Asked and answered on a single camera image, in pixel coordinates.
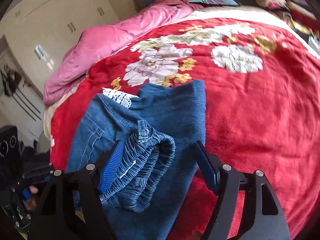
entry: bed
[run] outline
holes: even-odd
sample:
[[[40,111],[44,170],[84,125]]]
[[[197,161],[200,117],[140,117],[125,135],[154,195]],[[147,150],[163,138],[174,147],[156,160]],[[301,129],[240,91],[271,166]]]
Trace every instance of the bed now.
[[[160,69],[156,79],[151,72],[142,75],[139,60],[146,51],[154,52],[161,61],[165,53],[159,51],[166,46],[169,54],[183,48],[193,52],[174,60],[178,70]],[[55,168],[65,168],[78,123],[91,99],[104,88],[135,95],[143,82],[151,80],[175,87],[202,79],[206,149],[237,170],[265,172],[284,208],[293,239],[318,205],[317,57],[284,22],[262,9],[196,10],[91,66],[76,92],[64,99],[51,119],[51,161]],[[188,239],[194,230],[202,232],[215,200],[197,171],[167,239]],[[230,236],[236,234],[240,216],[237,209]]]

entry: ribbed blue pad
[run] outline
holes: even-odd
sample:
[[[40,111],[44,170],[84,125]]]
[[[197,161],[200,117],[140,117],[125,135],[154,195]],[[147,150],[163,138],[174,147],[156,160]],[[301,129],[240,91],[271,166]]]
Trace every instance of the ribbed blue pad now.
[[[119,141],[115,150],[111,154],[106,166],[103,168],[100,175],[99,191],[101,194],[105,194],[106,190],[110,189],[111,184],[115,178],[116,172],[119,168],[123,157],[124,143]]]

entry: pile of clothes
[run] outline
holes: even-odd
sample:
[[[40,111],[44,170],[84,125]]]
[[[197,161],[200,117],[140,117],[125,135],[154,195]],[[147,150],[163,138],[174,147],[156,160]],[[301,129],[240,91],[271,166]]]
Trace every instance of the pile of clothes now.
[[[305,0],[256,0],[258,5],[285,21],[318,54],[320,23]]]

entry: white lace trim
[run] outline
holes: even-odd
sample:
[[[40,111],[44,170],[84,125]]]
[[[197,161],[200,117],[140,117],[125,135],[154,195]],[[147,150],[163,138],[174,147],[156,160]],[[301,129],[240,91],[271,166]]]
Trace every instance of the white lace trim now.
[[[118,104],[121,104],[125,108],[131,106],[131,98],[138,98],[135,95],[128,94],[119,90],[114,90],[111,88],[102,88],[103,94],[108,98],[111,98],[113,101],[116,101]]]

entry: belt loop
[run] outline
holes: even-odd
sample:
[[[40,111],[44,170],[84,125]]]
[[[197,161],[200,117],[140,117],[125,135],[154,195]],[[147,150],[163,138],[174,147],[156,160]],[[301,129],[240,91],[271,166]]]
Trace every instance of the belt loop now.
[[[144,141],[149,139],[149,130],[146,120],[138,120],[138,140]]]

